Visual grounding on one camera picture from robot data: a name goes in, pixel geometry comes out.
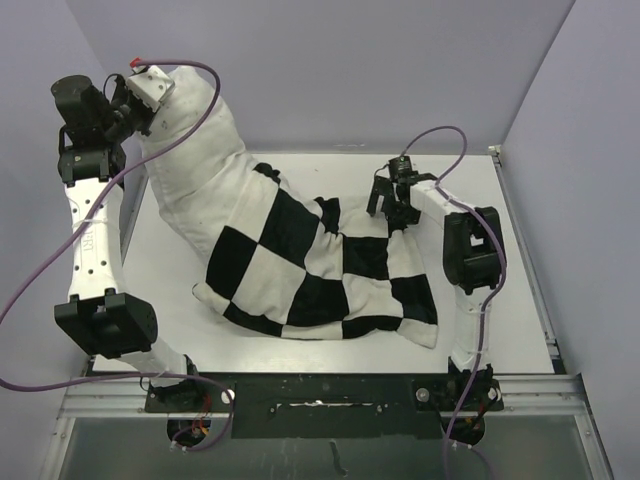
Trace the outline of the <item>white pillow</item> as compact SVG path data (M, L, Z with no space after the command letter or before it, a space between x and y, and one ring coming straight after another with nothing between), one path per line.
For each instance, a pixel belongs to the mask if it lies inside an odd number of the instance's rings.
M197 71L169 73L175 88L140 139L145 157L173 144L202 117L215 89ZM218 99L187 140L145 164L161 218L207 262L256 161L240 138L233 115Z

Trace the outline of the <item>black white checkered pillowcase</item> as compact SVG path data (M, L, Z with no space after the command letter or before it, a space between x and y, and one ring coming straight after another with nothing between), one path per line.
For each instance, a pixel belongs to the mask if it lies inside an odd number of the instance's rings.
M396 332L432 349L438 314L416 241L362 202L298 195L267 163L249 172L194 296L229 322L295 340Z

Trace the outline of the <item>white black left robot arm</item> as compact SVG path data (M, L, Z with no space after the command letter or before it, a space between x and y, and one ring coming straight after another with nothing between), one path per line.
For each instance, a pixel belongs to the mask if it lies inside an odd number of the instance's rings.
M120 360L151 374L151 385L168 388L180 410L200 405L204 387L188 356L159 335L148 302L125 284L119 218L124 198L125 140L149 135L160 107L174 89L156 66L115 78L111 97L91 79L72 75L51 93L64 124L58 139L58 172L72 217L73 272L67 300L55 306L56 324L87 354Z

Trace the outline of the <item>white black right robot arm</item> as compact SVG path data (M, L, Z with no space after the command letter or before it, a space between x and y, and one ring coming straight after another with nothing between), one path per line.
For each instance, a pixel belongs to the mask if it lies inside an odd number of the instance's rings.
M366 211L392 226L423 222L442 233L442 268L455 293L455 337L450 362L458 372L479 373L488 354L491 302L502 289L506 254L500 216L493 207L463 202L441 180L413 168L407 155L376 174Z

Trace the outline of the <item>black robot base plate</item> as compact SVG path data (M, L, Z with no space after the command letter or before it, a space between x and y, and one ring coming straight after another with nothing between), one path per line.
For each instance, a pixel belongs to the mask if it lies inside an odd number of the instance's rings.
M479 441L485 417L504 401L491 373L469 384L462 374L238 374L221 388L188 382L163 393L150 388L147 413L232 414L235 439L371 439L444 433Z

